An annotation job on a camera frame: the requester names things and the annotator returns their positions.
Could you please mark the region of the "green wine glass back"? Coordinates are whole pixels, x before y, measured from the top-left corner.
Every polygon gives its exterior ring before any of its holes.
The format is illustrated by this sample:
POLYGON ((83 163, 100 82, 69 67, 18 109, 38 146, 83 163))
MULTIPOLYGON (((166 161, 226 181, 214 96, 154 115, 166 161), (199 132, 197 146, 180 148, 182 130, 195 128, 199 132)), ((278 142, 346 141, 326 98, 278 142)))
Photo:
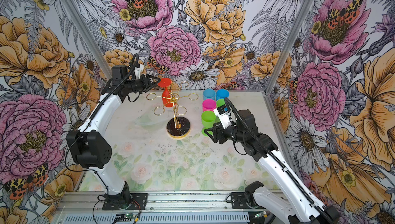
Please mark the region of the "green wine glass back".
POLYGON ((202 134, 207 137, 208 135, 205 134, 204 131, 207 128, 213 127, 214 123, 216 122, 216 115, 213 111, 204 111, 201 114, 201 121, 202 121, 202 126, 203 126, 202 134))

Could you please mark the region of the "green wine glass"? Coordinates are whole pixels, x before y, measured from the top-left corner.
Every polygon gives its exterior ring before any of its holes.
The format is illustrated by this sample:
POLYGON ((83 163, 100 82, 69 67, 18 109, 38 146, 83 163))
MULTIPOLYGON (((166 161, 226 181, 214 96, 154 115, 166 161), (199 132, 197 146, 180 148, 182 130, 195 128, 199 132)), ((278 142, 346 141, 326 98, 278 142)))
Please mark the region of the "green wine glass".
POLYGON ((216 115, 213 111, 204 111, 201 114, 201 121, 202 121, 202 126, 203 126, 202 134, 207 137, 208 135, 205 134, 204 131, 207 128, 213 127, 214 123, 216 122, 216 115))
POLYGON ((216 105, 217 105, 217 107, 221 107, 221 106, 223 106, 223 105, 226 105, 226 104, 225 104, 224 98, 218 99, 218 100, 216 101, 216 105))

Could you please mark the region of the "red wine glass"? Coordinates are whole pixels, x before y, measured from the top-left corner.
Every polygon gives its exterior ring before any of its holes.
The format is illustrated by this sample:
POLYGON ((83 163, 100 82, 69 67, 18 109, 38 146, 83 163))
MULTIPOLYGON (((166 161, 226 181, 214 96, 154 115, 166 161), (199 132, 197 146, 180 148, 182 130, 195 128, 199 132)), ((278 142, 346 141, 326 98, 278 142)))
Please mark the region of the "red wine glass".
POLYGON ((161 78, 160 82, 158 83, 158 86, 163 89, 161 99, 163 102, 163 106, 171 108, 173 107, 173 103, 171 103, 170 99, 170 86, 172 84, 172 80, 169 78, 161 78))

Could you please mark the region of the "pink wine glass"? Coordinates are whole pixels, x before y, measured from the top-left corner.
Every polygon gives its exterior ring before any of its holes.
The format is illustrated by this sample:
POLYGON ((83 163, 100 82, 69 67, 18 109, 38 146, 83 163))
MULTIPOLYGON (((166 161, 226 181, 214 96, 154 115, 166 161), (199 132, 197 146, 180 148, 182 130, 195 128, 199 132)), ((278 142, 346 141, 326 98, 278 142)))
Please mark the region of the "pink wine glass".
POLYGON ((215 100, 206 99, 202 102, 203 111, 214 111, 217 108, 217 103, 215 100))

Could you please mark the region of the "green wine glass front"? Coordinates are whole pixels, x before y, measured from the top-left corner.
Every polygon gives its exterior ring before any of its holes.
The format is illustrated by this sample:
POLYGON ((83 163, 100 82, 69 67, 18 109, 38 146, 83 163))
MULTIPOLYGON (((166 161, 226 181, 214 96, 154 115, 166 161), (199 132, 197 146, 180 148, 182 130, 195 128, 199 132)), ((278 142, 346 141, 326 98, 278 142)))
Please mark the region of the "green wine glass front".
POLYGON ((217 107, 221 107, 221 106, 223 106, 223 105, 226 105, 226 104, 225 104, 224 98, 218 99, 218 100, 216 101, 216 105, 217 105, 217 107))

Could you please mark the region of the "light blue wine glass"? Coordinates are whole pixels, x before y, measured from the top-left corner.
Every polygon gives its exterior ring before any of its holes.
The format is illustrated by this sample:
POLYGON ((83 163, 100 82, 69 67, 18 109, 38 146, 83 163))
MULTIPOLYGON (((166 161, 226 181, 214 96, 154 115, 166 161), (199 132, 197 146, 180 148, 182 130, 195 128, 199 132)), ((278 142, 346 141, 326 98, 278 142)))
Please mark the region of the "light blue wine glass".
POLYGON ((213 89, 206 89, 203 91, 203 100, 216 100, 216 91, 213 89))

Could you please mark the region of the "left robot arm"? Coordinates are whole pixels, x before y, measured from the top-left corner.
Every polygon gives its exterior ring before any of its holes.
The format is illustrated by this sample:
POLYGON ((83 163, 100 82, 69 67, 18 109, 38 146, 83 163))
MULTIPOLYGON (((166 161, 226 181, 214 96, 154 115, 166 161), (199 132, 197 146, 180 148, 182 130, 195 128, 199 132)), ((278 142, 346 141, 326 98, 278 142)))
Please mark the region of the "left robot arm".
POLYGON ((118 65, 101 92, 99 103, 76 132, 69 132, 66 141, 73 161, 84 171, 92 172, 105 189, 104 210, 138 209, 127 182, 111 164, 112 147, 104 135, 115 111, 130 93, 142 94, 158 85, 160 78, 143 74, 143 66, 118 65))

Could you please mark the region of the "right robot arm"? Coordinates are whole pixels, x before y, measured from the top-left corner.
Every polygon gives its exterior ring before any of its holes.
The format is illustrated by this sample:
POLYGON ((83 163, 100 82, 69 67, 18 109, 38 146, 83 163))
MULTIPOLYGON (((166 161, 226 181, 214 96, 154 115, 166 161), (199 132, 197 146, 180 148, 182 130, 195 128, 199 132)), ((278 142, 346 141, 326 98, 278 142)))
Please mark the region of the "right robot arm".
POLYGON ((274 141, 259 132, 255 117, 249 110, 237 111, 235 119, 231 118, 230 109, 224 106, 215 109, 214 113, 220 121, 212 128, 207 128, 205 134, 214 143, 240 143, 285 195, 281 198, 256 181, 244 190, 245 198, 252 208, 264 207, 285 224, 338 223, 340 214, 336 207, 327 206, 310 192, 287 164, 274 141))

